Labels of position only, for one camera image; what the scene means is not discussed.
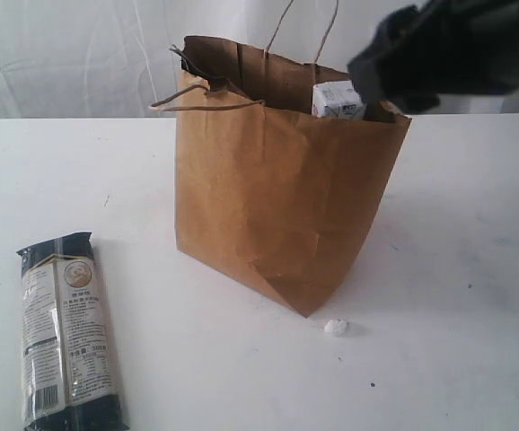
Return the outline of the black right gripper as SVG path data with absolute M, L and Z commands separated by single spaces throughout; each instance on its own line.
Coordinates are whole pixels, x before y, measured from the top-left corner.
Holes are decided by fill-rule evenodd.
M 364 103 L 426 112 L 437 94 L 519 89 L 519 1 L 427 1 L 391 13 L 347 64 Z

